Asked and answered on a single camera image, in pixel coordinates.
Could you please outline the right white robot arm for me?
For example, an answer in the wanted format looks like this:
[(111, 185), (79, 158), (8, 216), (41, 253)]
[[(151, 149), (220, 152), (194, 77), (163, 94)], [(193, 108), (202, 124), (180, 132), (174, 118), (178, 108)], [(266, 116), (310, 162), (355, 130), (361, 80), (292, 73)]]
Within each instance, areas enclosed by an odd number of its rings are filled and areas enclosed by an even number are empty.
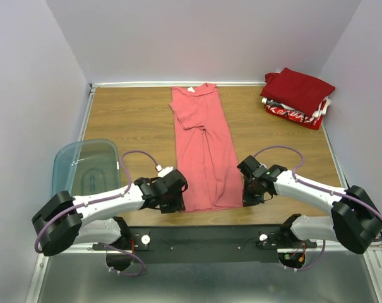
[(323, 217), (291, 215), (267, 241), (294, 247), (303, 241), (339, 242), (356, 254), (363, 254), (382, 231), (382, 217), (363, 188), (327, 186), (297, 175), (283, 166), (266, 168), (253, 156), (238, 166), (244, 178), (243, 205), (264, 202), (264, 196), (285, 196), (323, 212)]

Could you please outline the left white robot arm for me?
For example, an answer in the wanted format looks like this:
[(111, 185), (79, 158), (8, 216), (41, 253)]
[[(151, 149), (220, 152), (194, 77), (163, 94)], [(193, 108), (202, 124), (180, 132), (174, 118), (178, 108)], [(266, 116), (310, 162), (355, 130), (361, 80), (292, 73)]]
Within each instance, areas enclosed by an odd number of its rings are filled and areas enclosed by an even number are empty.
[[(161, 213), (183, 211), (182, 194), (187, 189), (183, 174), (166, 167), (155, 178), (139, 178), (104, 193), (71, 196), (68, 191), (58, 192), (32, 217), (37, 234), (35, 252), (57, 255), (80, 243), (83, 235), (87, 236), (87, 242), (106, 242), (114, 249), (122, 249), (128, 244), (129, 235), (113, 219), (116, 215), (145, 208)], [(107, 239), (84, 231), (86, 226), (101, 220), (111, 220), (116, 226), (108, 232)]]

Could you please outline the blue plastic bin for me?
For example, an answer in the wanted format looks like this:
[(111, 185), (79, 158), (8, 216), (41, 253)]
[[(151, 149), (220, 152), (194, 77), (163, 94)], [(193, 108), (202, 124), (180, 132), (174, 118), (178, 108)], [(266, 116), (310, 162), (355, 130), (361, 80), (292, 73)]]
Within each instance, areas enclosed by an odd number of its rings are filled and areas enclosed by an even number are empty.
[(108, 139), (78, 141), (55, 156), (52, 195), (68, 191), (71, 196), (88, 196), (120, 187), (118, 150)]

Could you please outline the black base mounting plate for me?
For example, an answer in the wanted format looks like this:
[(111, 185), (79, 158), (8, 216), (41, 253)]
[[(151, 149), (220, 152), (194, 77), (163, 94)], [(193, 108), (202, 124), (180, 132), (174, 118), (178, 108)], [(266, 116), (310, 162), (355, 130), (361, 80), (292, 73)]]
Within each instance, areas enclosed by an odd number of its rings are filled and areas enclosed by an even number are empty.
[(316, 247), (289, 237), (279, 224), (126, 227), (114, 245), (130, 249), (130, 240), (146, 264), (276, 263), (279, 249)]

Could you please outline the folded red white printed t-shirt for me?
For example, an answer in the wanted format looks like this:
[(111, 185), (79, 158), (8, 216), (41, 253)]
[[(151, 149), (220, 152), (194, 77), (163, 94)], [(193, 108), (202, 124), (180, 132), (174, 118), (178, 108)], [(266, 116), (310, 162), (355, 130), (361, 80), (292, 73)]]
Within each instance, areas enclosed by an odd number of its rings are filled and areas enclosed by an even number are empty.
[(265, 106), (267, 113), (313, 130), (318, 130), (320, 128), (323, 116), (326, 114), (326, 111), (331, 104), (331, 100), (325, 98), (320, 103), (318, 109), (314, 111), (312, 116), (307, 116), (305, 113), (298, 111), (297, 109), (271, 99), (262, 98), (261, 102)]

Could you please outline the pink t-shirt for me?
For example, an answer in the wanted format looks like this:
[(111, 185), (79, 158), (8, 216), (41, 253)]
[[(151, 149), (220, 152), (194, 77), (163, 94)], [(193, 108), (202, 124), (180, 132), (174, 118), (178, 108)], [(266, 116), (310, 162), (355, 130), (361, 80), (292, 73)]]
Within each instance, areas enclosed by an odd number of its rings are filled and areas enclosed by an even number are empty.
[(242, 207), (243, 181), (217, 86), (175, 86), (171, 94), (177, 168), (188, 182), (186, 211)]

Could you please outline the folded dark red t-shirt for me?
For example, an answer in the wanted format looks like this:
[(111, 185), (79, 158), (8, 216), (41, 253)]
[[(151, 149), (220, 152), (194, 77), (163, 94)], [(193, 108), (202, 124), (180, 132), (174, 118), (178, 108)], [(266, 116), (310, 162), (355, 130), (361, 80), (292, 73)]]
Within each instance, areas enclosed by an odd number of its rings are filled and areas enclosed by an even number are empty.
[(280, 73), (265, 75), (266, 85), (261, 96), (312, 116), (320, 103), (335, 87), (323, 80), (284, 68)]

